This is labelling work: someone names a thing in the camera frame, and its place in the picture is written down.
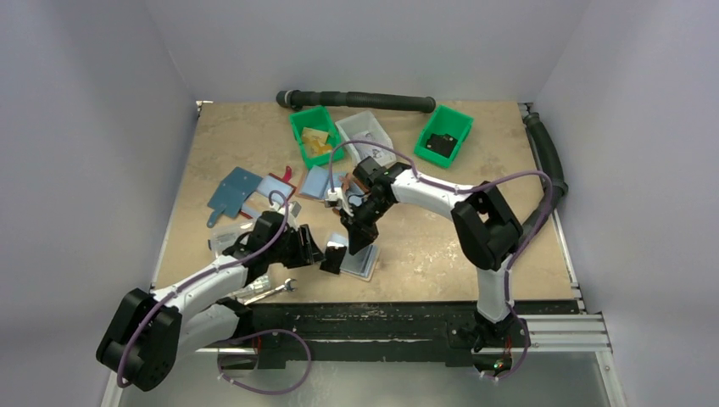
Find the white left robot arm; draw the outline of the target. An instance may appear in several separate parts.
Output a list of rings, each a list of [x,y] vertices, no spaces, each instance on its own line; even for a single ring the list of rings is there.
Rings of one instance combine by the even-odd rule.
[[[174,285],[136,288],[120,301],[98,345],[96,359],[116,374],[118,387],[156,388],[181,357],[214,343],[262,348],[251,303],[232,297],[264,276],[320,263],[324,254],[309,225],[284,211],[265,211],[221,255]]]

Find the cream card holder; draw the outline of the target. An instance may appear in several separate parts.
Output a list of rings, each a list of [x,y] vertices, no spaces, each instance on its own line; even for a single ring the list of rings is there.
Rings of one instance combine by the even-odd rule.
[[[329,236],[326,245],[328,242],[340,243],[346,247],[348,245],[348,239],[338,233],[332,233]],[[376,268],[379,255],[380,249],[374,244],[360,250],[357,254],[350,254],[347,247],[347,252],[344,256],[341,272],[339,274],[344,273],[368,282],[373,275],[374,269]]]

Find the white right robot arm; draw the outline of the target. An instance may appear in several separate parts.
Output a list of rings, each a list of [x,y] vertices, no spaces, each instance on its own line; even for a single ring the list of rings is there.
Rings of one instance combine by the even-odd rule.
[[[379,235],[376,223],[395,204],[410,204],[450,220],[464,256],[477,269],[480,290],[476,323],[478,338],[495,345],[510,326],[509,262],[523,234],[521,222],[497,187],[483,183],[480,190],[425,177],[411,165],[379,165],[362,160],[353,176],[365,192],[361,204],[350,203],[341,187],[331,186],[326,204],[336,209],[348,233],[348,252],[357,254]]]

